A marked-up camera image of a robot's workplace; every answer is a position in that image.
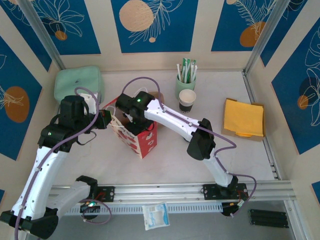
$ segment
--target disposable coffee cup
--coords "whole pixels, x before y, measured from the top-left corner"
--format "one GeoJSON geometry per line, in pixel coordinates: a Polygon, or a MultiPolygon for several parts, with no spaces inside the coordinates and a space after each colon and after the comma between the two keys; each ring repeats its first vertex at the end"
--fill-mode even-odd
{"type": "Polygon", "coordinates": [[[179,109],[183,114],[190,112],[196,97],[196,93],[191,89],[184,89],[179,93],[179,109]]]}

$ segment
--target plastic packet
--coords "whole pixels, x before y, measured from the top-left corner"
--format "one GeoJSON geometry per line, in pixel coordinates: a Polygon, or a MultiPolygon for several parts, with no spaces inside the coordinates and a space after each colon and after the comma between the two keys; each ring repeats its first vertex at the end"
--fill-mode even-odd
{"type": "Polygon", "coordinates": [[[142,206],[145,230],[170,226],[165,202],[142,206]]]}

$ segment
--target white table surface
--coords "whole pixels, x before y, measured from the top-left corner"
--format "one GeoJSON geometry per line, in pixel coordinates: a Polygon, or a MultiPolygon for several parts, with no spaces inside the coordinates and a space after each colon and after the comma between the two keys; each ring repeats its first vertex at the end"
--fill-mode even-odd
{"type": "MultiPolygon", "coordinates": [[[[105,99],[100,105],[111,102],[120,95],[125,84],[133,78],[146,76],[154,78],[164,95],[164,103],[178,111],[175,98],[176,71],[126,71],[108,72],[102,76],[105,82],[105,99]]],[[[133,94],[141,87],[156,91],[149,80],[132,83],[126,94],[133,94]]],[[[249,103],[249,97],[240,72],[212,72],[202,70],[197,73],[194,90],[195,103],[188,117],[210,120],[214,132],[221,133],[223,107],[226,98],[249,103]]],[[[144,158],[140,159],[118,139],[111,127],[96,130],[97,137],[85,146],[74,144],[55,179],[55,185],[71,185],[80,175],[98,180],[100,184],[166,184],[212,182],[213,176],[206,166],[187,154],[188,143],[174,131],[161,126],[158,129],[158,144],[144,158]]],[[[82,135],[81,142],[92,135],[82,135]]],[[[229,172],[246,174],[257,180],[273,180],[273,173],[262,142],[238,137],[229,137],[237,144],[236,149],[222,151],[219,156],[229,172]]],[[[229,146],[217,137],[216,148],[229,146]]]]}

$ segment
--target green cup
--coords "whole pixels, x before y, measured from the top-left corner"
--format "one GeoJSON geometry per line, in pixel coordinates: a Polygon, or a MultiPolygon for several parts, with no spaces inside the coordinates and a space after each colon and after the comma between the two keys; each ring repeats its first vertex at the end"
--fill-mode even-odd
{"type": "Polygon", "coordinates": [[[196,81],[197,81],[197,78],[191,83],[183,83],[183,82],[179,81],[179,78],[178,78],[178,75],[177,75],[176,76],[176,80],[175,80],[175,98],[179,99],[179,93],[183,89],[195,90],[196,81]]]}

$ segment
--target cardboard tray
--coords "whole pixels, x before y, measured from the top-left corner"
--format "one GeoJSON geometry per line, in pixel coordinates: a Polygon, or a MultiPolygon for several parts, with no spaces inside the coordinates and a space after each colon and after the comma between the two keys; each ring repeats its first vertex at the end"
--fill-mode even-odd
{"type": "Polygon", "coordinates": [[[251,103],[251,105],[262,106],[263,107],[263,117],[262,117],[262,121],[263,121],[262,122],[262,133],[263,133],[263,136],[250,136],[250,137],[238,136],[238,135],[236,135],[235,131],[230,131],[228,129],[225,129],[225,109],[226,109],[226,101],[227,100],[231,100],[231,101],[237,102],[237,100],[232,99],[232,98],[227,98],[225,100],[224,105],[223,105],[221,133],[223,135],[228,135],[228,136],[237,137],[237,138],[241,138],[241,139],[248,139],[248,140],[252,140],[252,141],[256,141],[256,142],[261,142],[264,139],[264,137],[266,136],[266,124],[265,124],[266,123],[266,115],[265,115],[264,105],[261,104],[261,103],[256,103],[256,102],[251,103]]]}

